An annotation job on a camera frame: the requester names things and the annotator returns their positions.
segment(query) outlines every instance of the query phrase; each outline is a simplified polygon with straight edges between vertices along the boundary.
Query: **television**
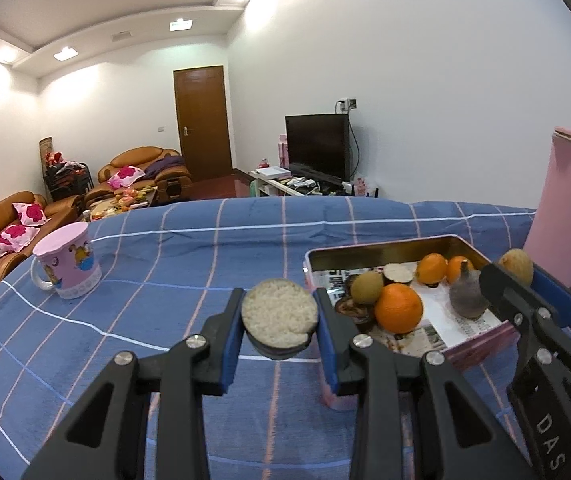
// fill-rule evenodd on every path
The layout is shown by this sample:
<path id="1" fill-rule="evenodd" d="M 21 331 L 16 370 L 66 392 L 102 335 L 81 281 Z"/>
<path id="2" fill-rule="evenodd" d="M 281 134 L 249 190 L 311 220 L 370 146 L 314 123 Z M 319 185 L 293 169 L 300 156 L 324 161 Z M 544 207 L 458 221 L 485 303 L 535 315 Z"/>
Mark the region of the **television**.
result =
<path id="1" fill-rule="evenodd" d="M 333 184 L 350 180 L 349 123 L 345 114 L 285 118 L 289 170 Z"/>

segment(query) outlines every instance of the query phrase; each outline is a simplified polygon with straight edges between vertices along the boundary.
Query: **pink mug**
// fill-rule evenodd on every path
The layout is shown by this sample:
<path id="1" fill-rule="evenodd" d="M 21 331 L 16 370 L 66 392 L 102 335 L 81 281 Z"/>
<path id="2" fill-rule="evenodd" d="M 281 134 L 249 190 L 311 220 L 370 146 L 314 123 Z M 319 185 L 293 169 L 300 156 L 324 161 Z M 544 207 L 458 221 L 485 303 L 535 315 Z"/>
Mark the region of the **pink mug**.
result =
<path id="1" fill-rule="evenodd" d="M 56 290 L 64 300 L 82 296 L 101 279 L 101 268 L 90 245 L 86 222 L 68 224 L 44 236 L 32 253 L 35 255 L 30 266 L 32 281 L 41 290 Z M 37 275 L 37 260 L 48 282 Z"/>

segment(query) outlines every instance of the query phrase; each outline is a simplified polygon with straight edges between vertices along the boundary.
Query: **screw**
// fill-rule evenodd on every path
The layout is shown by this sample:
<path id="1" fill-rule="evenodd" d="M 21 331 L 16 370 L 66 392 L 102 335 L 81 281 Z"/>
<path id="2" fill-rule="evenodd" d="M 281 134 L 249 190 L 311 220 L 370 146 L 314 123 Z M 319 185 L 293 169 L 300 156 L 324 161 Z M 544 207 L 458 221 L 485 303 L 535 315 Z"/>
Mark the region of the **screw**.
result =
<path id="1" fill-rule="evenodd" d="M 115 355 L 115 364 L 119 366 L 126 366 L 129 365 L 134 359 L 134 355 L 132 352 L 119 352 Z"/>
<path id="2" fill-rule="evenodd" d="M 373 339 L 368 334 L 357 334 L 355 338 L 352 339 L 352 343 L 358 348 L 368 348 L 372 346 Z"/>
<path id="3" fill-rule="evenodd" d="M 188 348 L 192 349 L 202 348 L 203 346 L 205 346 L 205 344 L 206 344 L 206 338 L 203 337 L 201 334 L 194 334 L 188 336 L 188 338 L 186 339 L 186 346 Z"/>
<path id="4" fill-rule="evenodd" d="M 445 363 L 445 357 L 441 352 L 428 352 L 425 360 L 433 366 L 439 366 Z"/>
<path id="5" fill-rule="evenodd" d="M 550 317 L 552 317 L 550 311 L 544 306 L 540 306 L 539 308 L 536 309 L 536 311 L 537 313 L 539 313 L 539 316 L 541 316 L 543 319 L 550 319 Z"/>
<path id="6" fill-rule="evenodd" d="M 536 359 L 542 365 L 549 365 L 550 363 L 552 363 L 552 354 L 547 348 L 539 348 L 536 351 Z"/>

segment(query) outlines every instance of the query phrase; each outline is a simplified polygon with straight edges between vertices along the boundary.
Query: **wooden floor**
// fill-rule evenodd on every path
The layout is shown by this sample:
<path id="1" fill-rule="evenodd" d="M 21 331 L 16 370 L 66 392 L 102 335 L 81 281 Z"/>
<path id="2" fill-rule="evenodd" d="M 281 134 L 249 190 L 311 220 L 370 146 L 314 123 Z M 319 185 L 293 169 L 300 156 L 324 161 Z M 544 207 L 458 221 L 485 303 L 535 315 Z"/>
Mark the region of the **wooden floor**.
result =
<path id="1" fill-rule="evenodd" d="M 250 196 L 250 178 L 237 173 L 195 182 L 190 194 L 192 200 L 244 198 L 247 196 Z"/>

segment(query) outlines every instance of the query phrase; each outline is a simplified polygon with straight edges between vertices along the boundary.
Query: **blue gripper pad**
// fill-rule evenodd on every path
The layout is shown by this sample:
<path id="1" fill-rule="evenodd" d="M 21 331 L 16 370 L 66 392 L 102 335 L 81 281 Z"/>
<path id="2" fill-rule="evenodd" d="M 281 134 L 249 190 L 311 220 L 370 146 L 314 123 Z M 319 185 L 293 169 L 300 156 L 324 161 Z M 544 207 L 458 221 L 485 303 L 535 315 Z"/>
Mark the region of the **blue gripper pad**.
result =
<path id="1" fill-rule="evenodd" d="M 321 353 L 321 362 L 323 364 L 323 374 L 326 383 L 332 390 L 333 394 L 339 391 L 339 378 L 337 376 L 337 353 L 332 342 L 329 332 L 328 312 L 323 307 L 319 296 L 319 289 L 313 293 L 313 297 L 319 306 L 319 324 L 317 326 L 317 341 L 319 342 L 319 352 Z"/>
<path id="2" fill-rule="evenodd" d="M 571 292 L 564 285 L 535 265 L 530 288 L 556 309 L 555 321 L 561 328 L 571 328 Z"/>
<path id="3" fill-rule="evenodd" d="M 228 387 L 234 380 L 234 373 L 237 370 L 239 362 L 239 352 L 241 351 L 243 341 L 243 322 L 242 322 L 242 301 L 245 291 L 235 294 L 234 291 L 226 306 L 226 310 L 222 314 L 230 321 L 230 332 L 224 343 L 221 355 L 221 381 L 220 385 L 224 393 L 228 392 Z"/>

